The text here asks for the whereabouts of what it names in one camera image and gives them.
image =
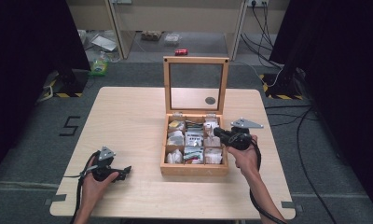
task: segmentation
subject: power outlet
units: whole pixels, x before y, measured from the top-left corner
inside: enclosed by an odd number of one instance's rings
[[[269,3],[269,0],[247,0],[247,6],[252,7],[253,1],[256,1],[256,7],[267,7]]]

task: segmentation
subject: wooden box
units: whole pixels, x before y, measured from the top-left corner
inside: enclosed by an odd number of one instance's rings
[[[205,128],[208,125],[206,123],[207,120],[216,120],[218,126],[222,128],[229,59],[213,57],[164,57],[163,60],[166,119],[160,158],[161,173],[163,175],[227,175],[228,153],[226,148],[220,144],[219,139],[215,139],[213,136],[209,137],[210,133],[208,133],[208,130],[210,129]],[[182,126],[178,128],[178,133],[182,133],[184,136],[184,143],[181,144],[181,142],[177,142],[178,140],[169,140],[168,135],[174,134],[176,131],[173,128],[174,125],[172,122],[184,123],[184,128]],[[202,144],[197,144],[193,140],[194,131],[192,129],[195,128],[195,125],[199,126],[202,123],[204,123],[203,138],[205,140]],[[216,144],[209,146],[209,142],[216,142]],[[195,152],[200,156],[192,161],[188,160],[187,158],[193,157],[188,152],[191,150],[194,151],[196,147],[203,150],[203,153],[199,154]],[[213,154],[209,155],[207,148],[215,148],[209,149],[211,152],[222,152],[222,159],[219,163],[213,164],[211,157]],[[180,154],[182,154],[181,163],[168,163],[168,157],[177,161],[175,158],[179,159]]]

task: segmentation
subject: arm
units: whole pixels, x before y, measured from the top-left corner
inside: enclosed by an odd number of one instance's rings
[[[114,172],[102,182],[95,180],[92,173],[85,176],[84,184],[82,185],[81,205],[78,211],[76,211],[75,224],[88,223],[90,214],[96,203],[103,198],[105,190],[117,176],[118,172]]]
[[[257,137],[255,135],[253,135],[253,139],[257,141]],[[270,197],[268,189],[262,181],[257,168],[257,156],[254,146],[251,145],[244,151],[240,151],[234,147],[228,147],[228,152],[235,157],[236,167],[241,169],[241,172],[247,180],[257,204],[259,204],[263,210],[272,216],[277,217],[279,220],[285,222],[285,219],[277,209]],[[273,221],[271,221],[269,218],[263,216],[262,214],[260,215],[263,223],[273,223]]]

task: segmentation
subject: open box lid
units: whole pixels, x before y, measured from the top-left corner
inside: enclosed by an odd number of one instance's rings
[[[224,110],[229,58],[163,57],[167,114],[216,114]]]

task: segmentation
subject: red object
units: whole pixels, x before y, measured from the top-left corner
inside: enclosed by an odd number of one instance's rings
[[[187,55],[187,49],[177,49],[175,51],[175,56],[179,56],[179,55]]]

